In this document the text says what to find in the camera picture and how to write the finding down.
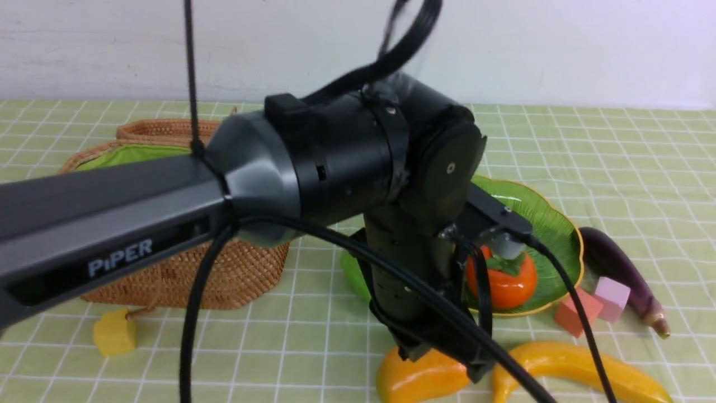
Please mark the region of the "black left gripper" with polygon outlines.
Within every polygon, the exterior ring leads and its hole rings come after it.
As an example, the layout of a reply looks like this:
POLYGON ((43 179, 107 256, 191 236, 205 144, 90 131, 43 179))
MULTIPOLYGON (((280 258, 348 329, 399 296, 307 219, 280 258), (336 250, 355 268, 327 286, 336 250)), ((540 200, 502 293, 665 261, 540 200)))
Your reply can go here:
POLYGON ((437 350, 465 366, 472 383, 494 367, 486 347, 493 306, 480 247, 449 225, 422 228, 395 205, 363 215, 360 239, 374 253, 360 257, 371 311, 389 330, 402 360, 437 350))

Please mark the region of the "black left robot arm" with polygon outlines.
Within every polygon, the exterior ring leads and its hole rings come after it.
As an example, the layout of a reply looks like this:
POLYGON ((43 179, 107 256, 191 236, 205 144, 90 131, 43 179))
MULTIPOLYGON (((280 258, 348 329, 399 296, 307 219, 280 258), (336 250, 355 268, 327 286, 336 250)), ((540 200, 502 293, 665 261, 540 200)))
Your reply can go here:
POLYGON ((402 359, 439 350, 478 382, 494 365, 461 298, 463 235, 499 203, 472 183, 487 144, 468 108, 409 78, 314 106, 272 95, 189 154, 2 185, 2 328, 210 239, 190 294, 233 236, 275 247, 304 233, 361 255, 371 311, 402 359))

